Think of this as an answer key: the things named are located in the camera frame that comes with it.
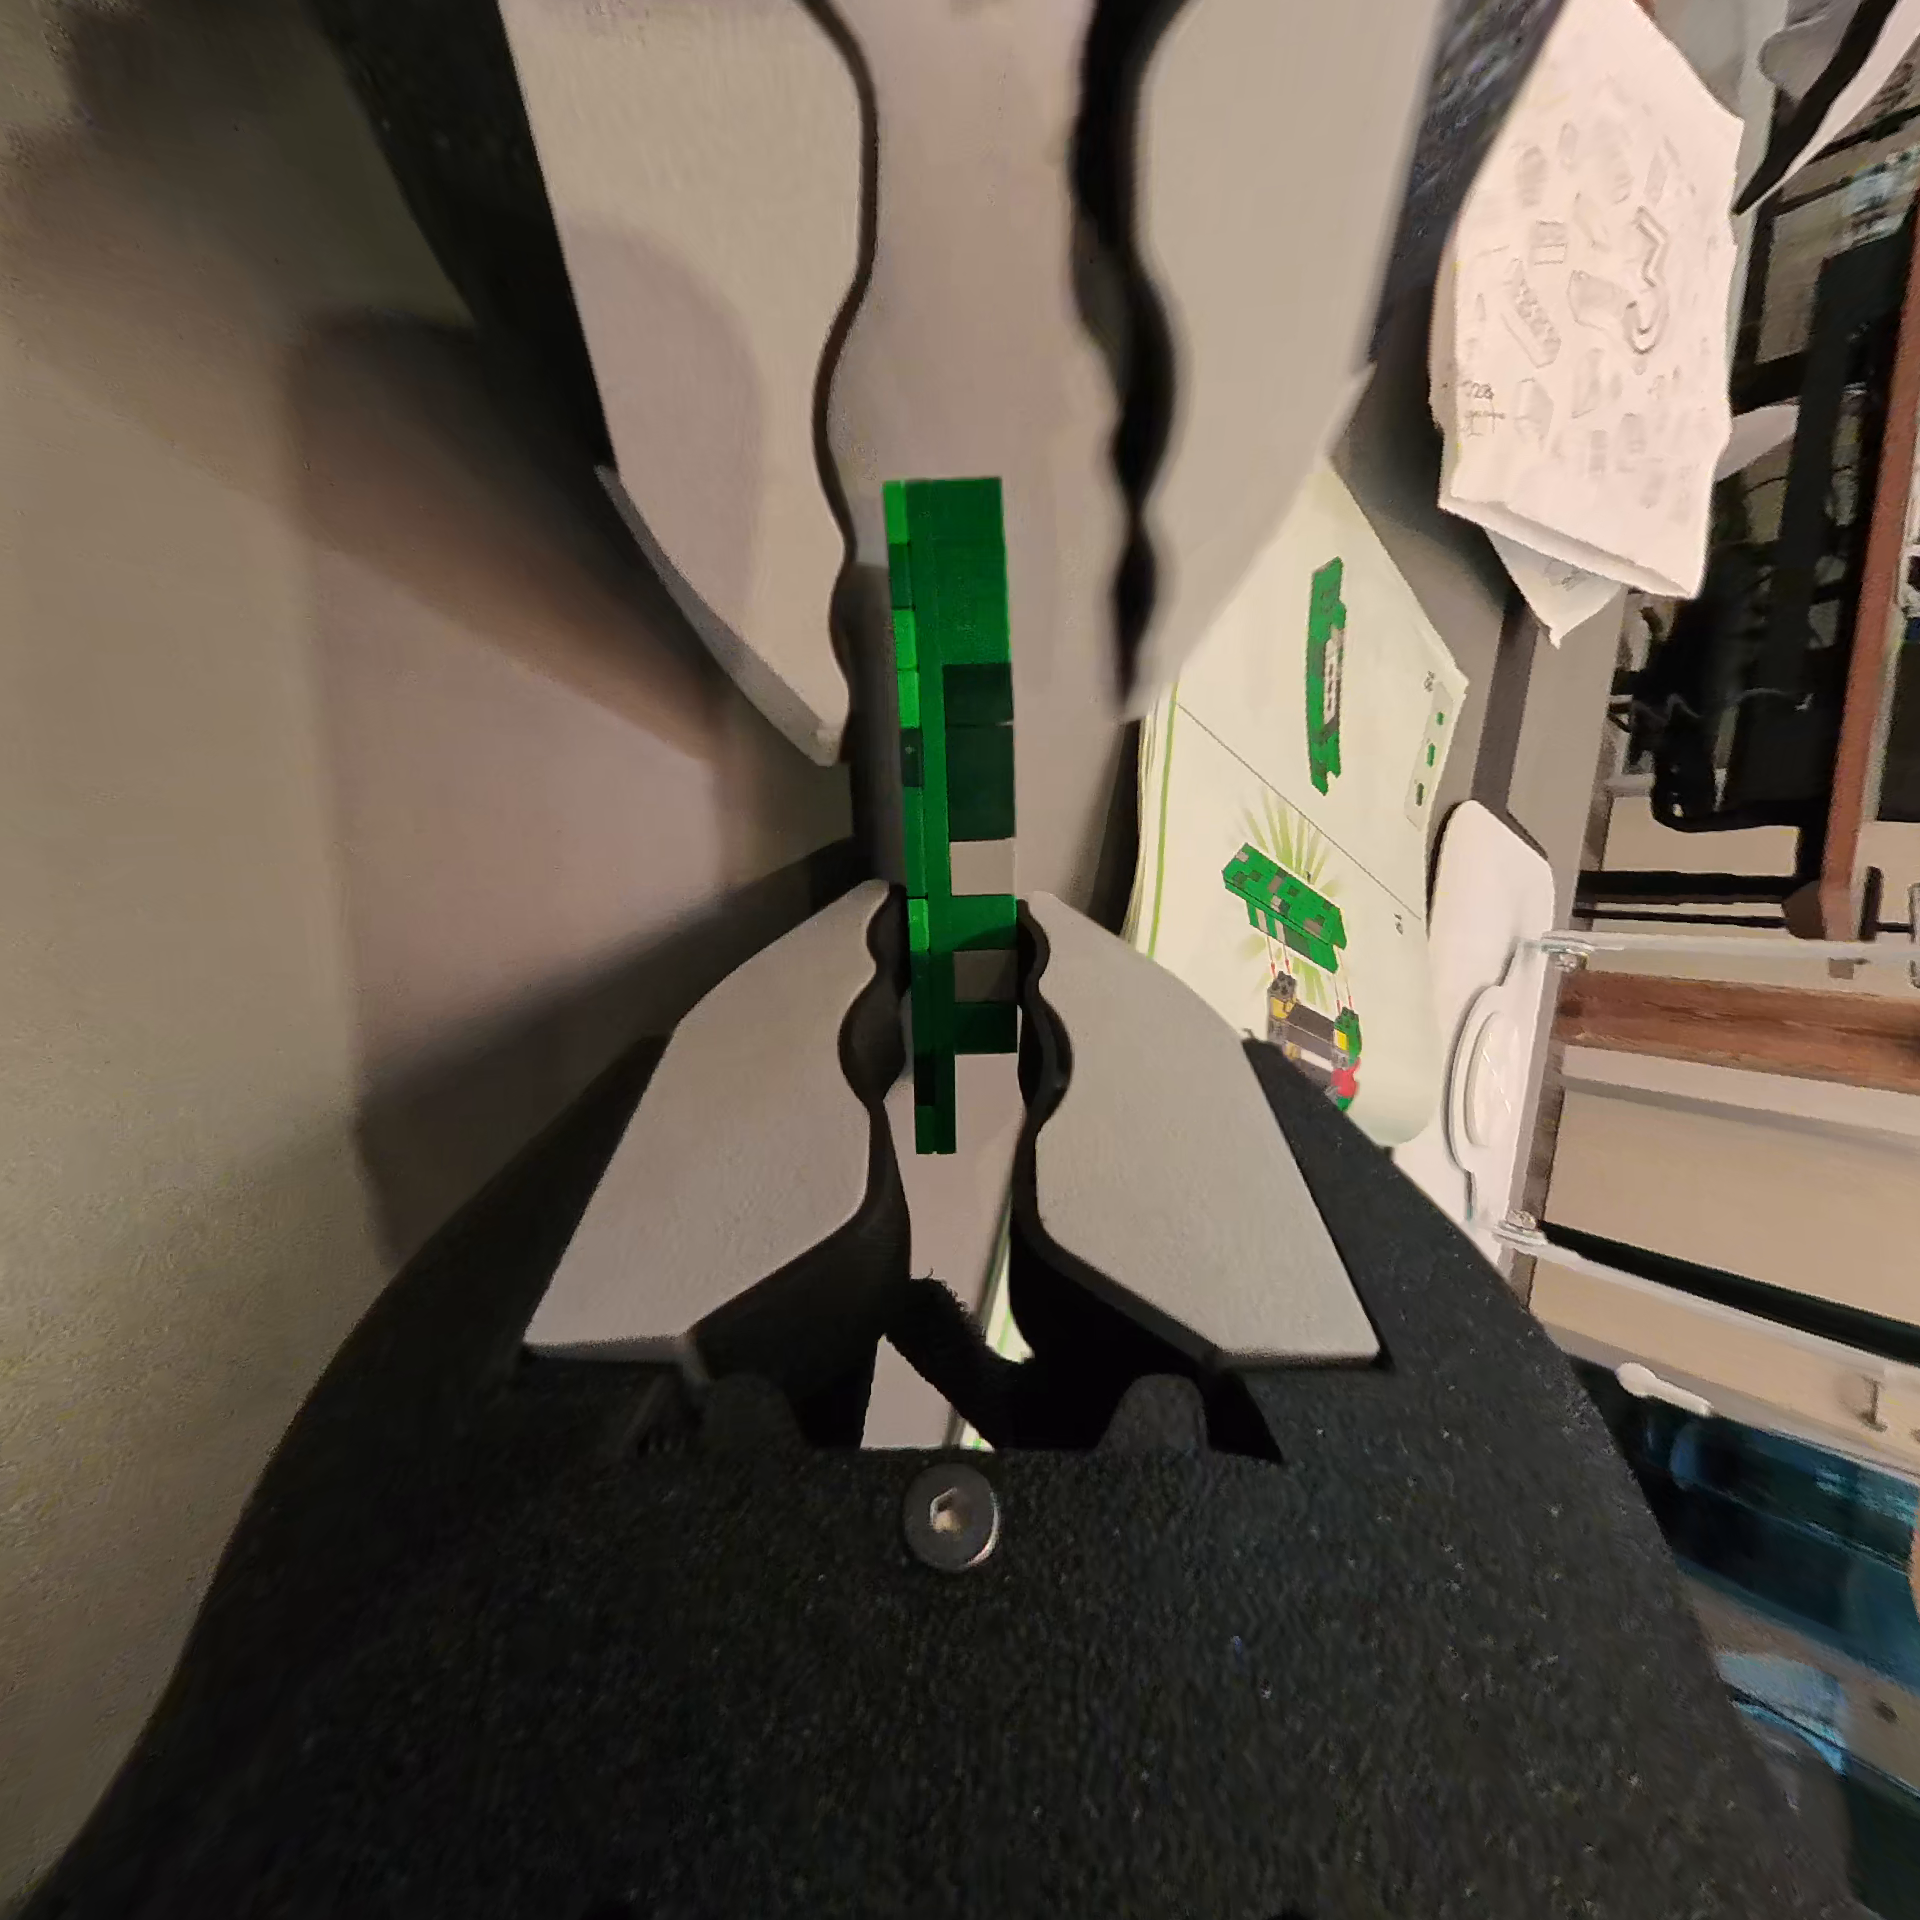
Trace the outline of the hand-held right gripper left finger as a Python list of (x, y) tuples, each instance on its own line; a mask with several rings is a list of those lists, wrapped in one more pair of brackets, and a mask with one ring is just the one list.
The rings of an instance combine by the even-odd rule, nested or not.
[(849, 1372), (908, 1260), (905, 910), (853, 885), (677, 1023), (526, 1328), (540, 1358)]

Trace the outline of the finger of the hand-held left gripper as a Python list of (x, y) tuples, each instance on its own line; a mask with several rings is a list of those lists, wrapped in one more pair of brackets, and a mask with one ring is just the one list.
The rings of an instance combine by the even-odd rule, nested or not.
[(1172, 685), (1361, 389), (1440, 4), (1094, 4), (1071, 188), (1111, 361), (1124, 713)]
[(602, 482), (747, 702), (834, 765), (852, 555), (826, 392), (871, 266), (871, 110), (829, 4), (508, 3), (611, 446)]

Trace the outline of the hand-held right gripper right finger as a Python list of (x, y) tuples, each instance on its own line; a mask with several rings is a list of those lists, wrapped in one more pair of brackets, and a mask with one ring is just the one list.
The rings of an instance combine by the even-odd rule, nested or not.
[(1022, 903), (1011, 1295), (1038, 1356), (1364, 1369), (1379, 1337), (1235, 1028), (1064, 901)]

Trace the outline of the green brick assembly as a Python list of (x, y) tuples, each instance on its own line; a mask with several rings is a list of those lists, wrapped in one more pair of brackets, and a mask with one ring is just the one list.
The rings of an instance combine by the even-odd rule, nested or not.
[(956, 1067), (1018, 1046), (1016, 704), (997, 480), (881, 487), (898, 673), (914, 1146), (956, 1151)]

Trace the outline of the grey desk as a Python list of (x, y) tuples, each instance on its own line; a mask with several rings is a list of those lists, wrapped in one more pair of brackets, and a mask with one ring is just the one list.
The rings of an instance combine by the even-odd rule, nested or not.
[(847, 827), (304, 4), (4, 4), (4, 1910), (397, 1257)]

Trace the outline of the white folded paper sheets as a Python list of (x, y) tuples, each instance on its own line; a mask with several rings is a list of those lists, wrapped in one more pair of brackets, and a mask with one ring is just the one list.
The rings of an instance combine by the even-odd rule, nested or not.
[(1688, 599), (1731, 433), (1739, 121), (1631, 3), (1565, 4), (1440, 253), (1438, 503)]

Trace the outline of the clear acrylic stand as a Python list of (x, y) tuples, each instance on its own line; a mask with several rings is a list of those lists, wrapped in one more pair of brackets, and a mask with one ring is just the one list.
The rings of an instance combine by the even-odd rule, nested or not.
[(1494, 1249), (1623, 1388), (1915, 1475), (1915, 940), (1547, 937)]

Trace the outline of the white tray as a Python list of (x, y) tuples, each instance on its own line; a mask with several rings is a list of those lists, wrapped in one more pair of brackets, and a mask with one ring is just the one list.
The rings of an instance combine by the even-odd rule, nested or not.
[(1462, 1225), (1494, 1233), (1511, 1214), (1537, 1086), (1552, 866), (1503, 813), (1448, 814), (1427, 916), (1437, 1011), (1448, 1040), (1440, 1150), (1462, 1182)]

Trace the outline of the green and white instruction booklet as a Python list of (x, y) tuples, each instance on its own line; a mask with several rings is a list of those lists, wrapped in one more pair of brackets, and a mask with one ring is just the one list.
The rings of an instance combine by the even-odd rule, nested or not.
[(1465, 689), (1322, 467), (1139, 734), (1125, 937), (1386, 1150), (1440, 1101), (1427, 849)]

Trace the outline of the brown wooden bar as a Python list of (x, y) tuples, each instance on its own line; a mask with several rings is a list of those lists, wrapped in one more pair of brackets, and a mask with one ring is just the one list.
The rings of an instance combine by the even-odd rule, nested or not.
[(1918, 1094), (1915, 998), (1572, 972), (1552, 1031), (1572, 1046)]

